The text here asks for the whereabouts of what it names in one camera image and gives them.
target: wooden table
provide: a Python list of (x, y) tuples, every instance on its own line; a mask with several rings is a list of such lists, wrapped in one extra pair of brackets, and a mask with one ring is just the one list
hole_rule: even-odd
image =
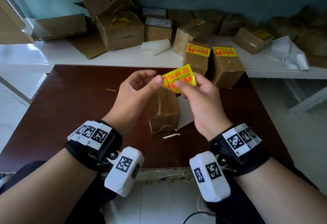
[[(48, 160), (66, 143), (67, 136), (86, 120), (102, 118), (113, 106), (119, 86), (142, 68), (56, 65), (0, 155), (0, 172), (14, 172), (35, 160)], [(172, 69), (157, 68), (165, 74)], [(292, 163), (256, 91), (246, 76), (233, 89), (220, 90), (228, 118), (246, 123), (278, 160)], [(208, 149), (194, 122), (175, 131), (151, 134), (145, 111), (137, 126), (123, 137), (122, 149), (132, 146), (145, 157), (143, 168), (189, 166), (189, 159)]]

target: forearm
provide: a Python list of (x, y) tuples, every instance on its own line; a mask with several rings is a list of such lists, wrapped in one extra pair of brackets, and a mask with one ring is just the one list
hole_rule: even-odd
[(1, 222), (64, 223), (96, 175), (63, 149), (0, 196)]
[(273, 158), (236, 180), (267, 224), (326, 223), (327, 197)]

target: cable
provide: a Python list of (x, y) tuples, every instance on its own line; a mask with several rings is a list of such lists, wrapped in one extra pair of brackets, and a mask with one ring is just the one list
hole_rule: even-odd
[(186, 219), (185, 221), (183, 222), (183, 224), (185, 224), (189, 218), (191, 218), (192, 216), (196, 215), (196, 214), (207, 214), (207, 215), (210, 215), (210, 216), (215, 216), (216, 218), (218, 219), (221, 219), (223, 220), (224, 222), (226, 222), (227, 224), (231, 224), (229, 221), (225, 220), (224, 218), (221, 218), (219, 216), (216, 216), (215, 214), (212, 214), (212, 213), (209, 213), (209, 212), (204, 212), (204, 211), (198, 211), (198, 212), (194, 212), (193, 214), (190, 214)]

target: hand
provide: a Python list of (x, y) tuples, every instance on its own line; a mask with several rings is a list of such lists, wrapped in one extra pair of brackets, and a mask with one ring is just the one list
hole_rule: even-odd
[(161, 75), (154, 70), (141, 70), (132, 73), (121, 83), (116, 101), (109, 113), (102, 119), (120, 135), (131, 131), (148, 99), (163, 84)]
[(199, 73), (194, 73), (197, 86), (175, 81), (182, 96), (190, 101), (195, 127), (208, 141), (232, 126), (220, 101), (219, 90)]

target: fingernail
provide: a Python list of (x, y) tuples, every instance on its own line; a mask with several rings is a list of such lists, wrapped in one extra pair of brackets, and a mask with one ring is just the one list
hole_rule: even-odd
[(163, 81), (163, 78), (161, 77), (161, 75), (157, 75), (156, 76), (156, 83), (158, 85), (162, 85), (162, 81)]

